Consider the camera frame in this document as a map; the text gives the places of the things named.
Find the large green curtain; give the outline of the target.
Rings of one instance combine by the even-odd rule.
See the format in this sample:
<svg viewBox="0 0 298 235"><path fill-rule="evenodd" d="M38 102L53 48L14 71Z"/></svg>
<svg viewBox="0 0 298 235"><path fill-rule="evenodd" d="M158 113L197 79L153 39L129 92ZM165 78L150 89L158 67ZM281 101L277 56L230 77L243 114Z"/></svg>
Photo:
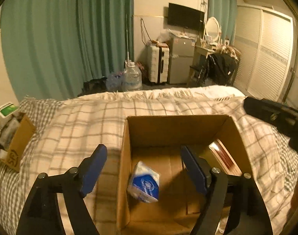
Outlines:
<svg viewBox="0 0 298 235"><path fill-rule="evenodd" d="M14 94L65 100L133 58L133 0L5 0L0 27Z"/></svg>

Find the plaid beige blanket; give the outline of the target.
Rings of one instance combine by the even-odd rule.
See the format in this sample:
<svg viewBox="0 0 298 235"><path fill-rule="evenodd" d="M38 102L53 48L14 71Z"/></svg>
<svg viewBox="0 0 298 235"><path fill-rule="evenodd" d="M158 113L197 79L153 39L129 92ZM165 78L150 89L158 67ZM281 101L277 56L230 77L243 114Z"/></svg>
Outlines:
<svg viewBox="0 0 298 235"><path fill-rule="evenodd" d="M99 93L62 101L42 134L28 143L21 169L0 162L0 224L15 234L28 193L41 172L52 176L79 165L99 144L108 159L96 188L85 203L101 234L116 234L119 159L125 119L129 116L231 116L240 132L254 178L279 234L292 216L298 181L298 154L274 127L247 116L244 95L233 87L171 88Z"/></svg>

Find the red brown book box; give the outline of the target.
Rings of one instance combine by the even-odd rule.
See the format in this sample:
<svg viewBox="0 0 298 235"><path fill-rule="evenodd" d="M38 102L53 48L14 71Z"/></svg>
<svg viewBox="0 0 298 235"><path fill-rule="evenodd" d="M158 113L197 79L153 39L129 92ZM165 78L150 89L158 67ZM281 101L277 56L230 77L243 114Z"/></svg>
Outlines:
<svg viewBox="0 0 298 235"><path fill-rule="evenodd" d="M232 158L231 154L219 140L214 140L208 148L212 152L212 155L216 158L216 161L220 164L221 169L226 173L234 176L241 176L242 171Z"/></svg>

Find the oval white vanity mirror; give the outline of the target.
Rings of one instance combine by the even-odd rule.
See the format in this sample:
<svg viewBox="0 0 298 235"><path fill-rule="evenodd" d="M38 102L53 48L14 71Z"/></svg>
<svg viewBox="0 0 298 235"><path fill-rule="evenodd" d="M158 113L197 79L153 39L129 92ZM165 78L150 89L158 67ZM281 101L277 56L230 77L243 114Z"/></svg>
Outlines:
<svg viewBox="0 0 298 235"><path fill-rule="evenodd" d="M221 35L221 26L215 17L210 17L205 26L205 35L211 37L212 42L218 42Z"/></svg>

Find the black bag on floor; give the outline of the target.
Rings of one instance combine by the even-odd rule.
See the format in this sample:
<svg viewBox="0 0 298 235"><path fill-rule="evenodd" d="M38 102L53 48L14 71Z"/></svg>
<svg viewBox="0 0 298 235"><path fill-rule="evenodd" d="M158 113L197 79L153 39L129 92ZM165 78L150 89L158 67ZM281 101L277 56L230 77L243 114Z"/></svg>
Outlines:
<svg viewBox="0 0 298 235"><path fill-rule="evenodd" d="M88 82L84 82L82 92L78 94L78 97L106 92L106 80L107 77L102 77L100 79L92 79Z"/></svg>

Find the silver mini fridge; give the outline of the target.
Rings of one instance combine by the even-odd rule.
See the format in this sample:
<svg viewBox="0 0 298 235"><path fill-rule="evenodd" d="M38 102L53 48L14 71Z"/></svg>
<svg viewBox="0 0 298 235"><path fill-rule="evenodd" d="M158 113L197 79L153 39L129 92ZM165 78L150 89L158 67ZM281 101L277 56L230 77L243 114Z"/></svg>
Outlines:
<svg viewBox="0 0 298 235"><path fill-rule="evenodd" d="M170 40L168 66L169 84L186 84L194 58L195 42L192 39L173 37Z"/></svg>

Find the white dressing table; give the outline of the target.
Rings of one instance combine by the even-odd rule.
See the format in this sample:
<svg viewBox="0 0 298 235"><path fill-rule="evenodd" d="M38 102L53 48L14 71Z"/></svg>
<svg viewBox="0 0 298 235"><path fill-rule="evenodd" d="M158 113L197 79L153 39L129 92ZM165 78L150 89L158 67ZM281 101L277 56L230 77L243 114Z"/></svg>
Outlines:
<svg viewBox="0 0 298 235"><path fill-rule="evenodd" d="M203 72L203 78L207 78L209 74L208 56L214 54L215 50L203 48L195 45L192 65L190 66L190 79L195 77L195 73L199 73L199 69Z"/></svg>

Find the green curtain by wardrobe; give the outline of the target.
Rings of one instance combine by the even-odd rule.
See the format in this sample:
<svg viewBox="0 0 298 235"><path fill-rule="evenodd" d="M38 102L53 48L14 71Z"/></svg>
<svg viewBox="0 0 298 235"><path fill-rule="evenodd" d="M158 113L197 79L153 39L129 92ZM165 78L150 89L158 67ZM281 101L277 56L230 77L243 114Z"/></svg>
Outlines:
<svg viewBox="0 0 298 235"><path fill-rule="evenodd" d="M237 0L208 0L208 17L215 17L222 30L221 38L233 44L236 29Z"/></svg>

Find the black wall television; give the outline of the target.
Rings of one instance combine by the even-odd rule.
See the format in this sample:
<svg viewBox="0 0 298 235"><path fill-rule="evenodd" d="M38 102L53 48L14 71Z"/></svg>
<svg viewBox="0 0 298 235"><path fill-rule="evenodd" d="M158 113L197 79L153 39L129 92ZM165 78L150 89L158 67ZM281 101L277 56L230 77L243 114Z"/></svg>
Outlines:
<svg viewBox="0 0 298 235"><path fill-rule="evenodd" d="M168 4L168 25L174 25L195 31L204 29L205 13L179 4Z"/></svg>

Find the white hard suitcase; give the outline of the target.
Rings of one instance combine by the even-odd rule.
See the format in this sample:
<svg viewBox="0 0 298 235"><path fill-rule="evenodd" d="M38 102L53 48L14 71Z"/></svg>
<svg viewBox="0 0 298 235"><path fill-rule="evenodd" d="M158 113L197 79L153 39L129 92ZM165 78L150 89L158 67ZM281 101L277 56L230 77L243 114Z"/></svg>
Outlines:
<svg viewBox="0 0 298 235"><path fill-rule="evenodd" d="M148 79L151 83L167 82L169 54L168 46L147 46Z"/></svg>

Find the large clear water jug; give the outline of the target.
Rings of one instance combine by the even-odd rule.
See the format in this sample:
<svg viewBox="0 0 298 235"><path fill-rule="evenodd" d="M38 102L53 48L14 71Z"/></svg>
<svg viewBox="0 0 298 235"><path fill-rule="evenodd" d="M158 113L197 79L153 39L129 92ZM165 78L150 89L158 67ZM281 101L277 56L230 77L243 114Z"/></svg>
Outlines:
<svg viewBox="0 0 298 235"><path fill-rule="evenodd" d="M129 61L123 71L123 89L124 91L138 91L142 89L142 74L133 61Z"/></svg>

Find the black jacket on chair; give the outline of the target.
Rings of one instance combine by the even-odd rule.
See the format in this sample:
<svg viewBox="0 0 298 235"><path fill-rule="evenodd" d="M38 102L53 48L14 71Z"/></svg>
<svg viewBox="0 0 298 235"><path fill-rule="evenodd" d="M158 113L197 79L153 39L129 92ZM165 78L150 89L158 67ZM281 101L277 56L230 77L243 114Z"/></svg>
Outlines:
<svg viewBox="0 0 298 235"><path fill-rule="evenodd" d="M207 58L208 77L217 85L233 86L239 61L228 54L213 53Z"/></svg>

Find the white louvered wardrobe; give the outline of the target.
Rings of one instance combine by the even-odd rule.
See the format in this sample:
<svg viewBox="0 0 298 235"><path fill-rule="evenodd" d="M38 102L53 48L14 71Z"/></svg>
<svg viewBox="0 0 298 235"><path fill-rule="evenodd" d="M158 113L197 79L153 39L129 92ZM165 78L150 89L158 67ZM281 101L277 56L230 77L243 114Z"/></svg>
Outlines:
<svg viewBox="0 0 298 235"><path fill-rule="evenodd" d="M246 95L277 101L291 64L293 18L254 5L239 5L234 46L241 52L234 85Z"/></svg>

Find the large open cardboard box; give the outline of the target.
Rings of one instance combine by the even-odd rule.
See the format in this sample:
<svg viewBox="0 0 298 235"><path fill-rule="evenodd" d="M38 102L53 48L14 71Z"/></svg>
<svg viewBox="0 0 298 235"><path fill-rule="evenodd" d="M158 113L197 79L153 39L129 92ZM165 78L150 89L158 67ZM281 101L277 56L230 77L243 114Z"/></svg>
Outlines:
<svg viewBox="0 0 298 235"><path fill-rule="evenodd" d="M131 116L124 125L118 181L117 230L121 234L188 234L205 197L182 164L180 148L200 153L219 139L242 172L252 168L244 143L228 115ZM159 199L144 203L128 192L138 162L159 174Z"/></svg>

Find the blue white tissue pack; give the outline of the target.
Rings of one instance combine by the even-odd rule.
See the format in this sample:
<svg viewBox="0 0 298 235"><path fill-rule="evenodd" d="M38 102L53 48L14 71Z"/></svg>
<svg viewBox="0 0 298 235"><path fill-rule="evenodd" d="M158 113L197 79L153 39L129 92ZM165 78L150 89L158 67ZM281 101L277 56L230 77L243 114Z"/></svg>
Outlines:
<svg viewBox="0 0 298 235"><path fill-rule="evenodd" d="M144 203L159 201L159 173L139 161L128 182L127 192Z"/></svg>

